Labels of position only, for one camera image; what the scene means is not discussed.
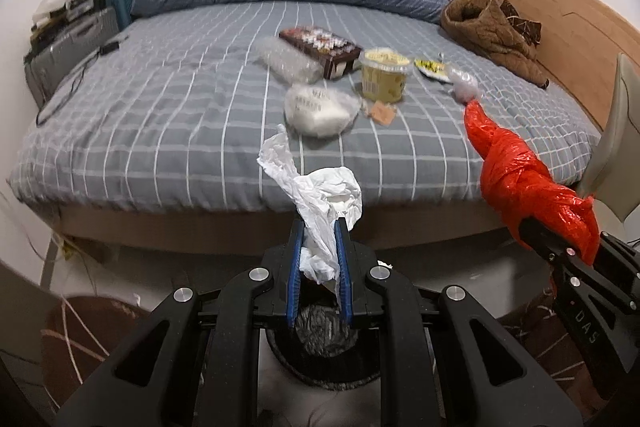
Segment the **bed sheet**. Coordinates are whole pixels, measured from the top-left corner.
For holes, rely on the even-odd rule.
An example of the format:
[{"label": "bed sheet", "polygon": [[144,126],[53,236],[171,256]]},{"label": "bed sheet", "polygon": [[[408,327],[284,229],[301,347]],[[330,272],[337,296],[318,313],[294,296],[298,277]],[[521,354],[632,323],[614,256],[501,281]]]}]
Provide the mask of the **bed sheet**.
[{"label": "bed sheet", "polygon": [[[256,2],[201,7],[132,24],[120,50],[88,68],[78,91],[24,139],[10,185],[21,201],[168,209],[291,208],[261,172],[262,142],[283,123],[287,87],[258,61],[258,39],[319,25],[366,48],[439,52],[473,72],[482,107],[523,137],[562,184],[577,182],[600,134],[560,87],[542,90],[464,50],[436,25],[362,7]],[[63,100],[78,69],[47,106]],[[351,92],[360,72],[324,85]],[[364,205],[477,200],[482,160],[450,87],[414,71],[389,127],[362,114],[330,140],[290,134],[300,173],[344,165]]]}]

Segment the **brown blanket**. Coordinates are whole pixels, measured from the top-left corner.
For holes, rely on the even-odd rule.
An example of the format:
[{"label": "brown blanket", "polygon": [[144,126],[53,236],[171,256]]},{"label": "brown blanket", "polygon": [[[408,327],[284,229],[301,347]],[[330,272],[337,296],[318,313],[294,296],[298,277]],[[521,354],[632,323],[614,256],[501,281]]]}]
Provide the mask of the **brown blanket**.
[{"label": "brown blanket", "polygon": [[509,24],[496,0],[454,0],[440,24],[460,45],[546,89],[548,79],[536,64],[536,49]]}]

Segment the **metal bolt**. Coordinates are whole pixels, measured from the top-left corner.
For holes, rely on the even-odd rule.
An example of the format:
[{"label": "metal bolt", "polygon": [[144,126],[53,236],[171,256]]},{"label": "metal bolt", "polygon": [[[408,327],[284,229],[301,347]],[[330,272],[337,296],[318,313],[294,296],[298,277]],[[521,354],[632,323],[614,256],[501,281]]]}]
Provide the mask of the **metal bolt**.
[{"label": "metal bolt", "polygon": [[447,297],[452,301],[462,301],[466,297],[466,292],[460,286],[449,286]]},{"label": "metal bolt", "polygon": [[373,279],[383,281],[389,278],[391,272],[386,266],[374,266],[371,270],[369,270],[369,275],[372,276]]},{"label": "metal bolt", "polygon": [[188,302],[193,297],[193,290],[191,288],[178,288],[174,292],[174,299],[178,302]]},{"label": "metal bolt", "polygon": [[249,279],[252,281],[264,281],[269,276],[269,270],[266,268],[258,267],[249,272]]}]

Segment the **container lid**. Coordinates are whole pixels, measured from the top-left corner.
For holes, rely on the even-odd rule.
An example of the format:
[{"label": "container lid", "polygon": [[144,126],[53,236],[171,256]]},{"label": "container lid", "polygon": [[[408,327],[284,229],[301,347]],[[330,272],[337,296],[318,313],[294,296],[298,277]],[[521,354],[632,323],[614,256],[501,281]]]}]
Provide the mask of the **container lid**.
[{"label": "container lid", "polygon": [[389,71],[390,73],[408,73],[411,61],[390,48],[373,48],[362,52],[360,61],[363,66]]}]

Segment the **crumpled tissue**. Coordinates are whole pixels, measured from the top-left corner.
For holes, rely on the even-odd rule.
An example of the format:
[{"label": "crumpled tissue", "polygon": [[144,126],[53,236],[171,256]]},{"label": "crumpled tissue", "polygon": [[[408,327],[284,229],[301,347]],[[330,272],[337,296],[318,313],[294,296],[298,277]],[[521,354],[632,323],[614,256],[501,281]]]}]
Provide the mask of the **crumpled tissue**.
[{"label": "crumpled tissue", "polygon": [[280,124],[265,140],[258,163],[295,203],[305,221],[300,271],[318,284],[340,279],[334,222],[344,217],[349,230],[362,215],[362,192],[347,167],[319,169],[301,176],[289,149],[289,137]]}]

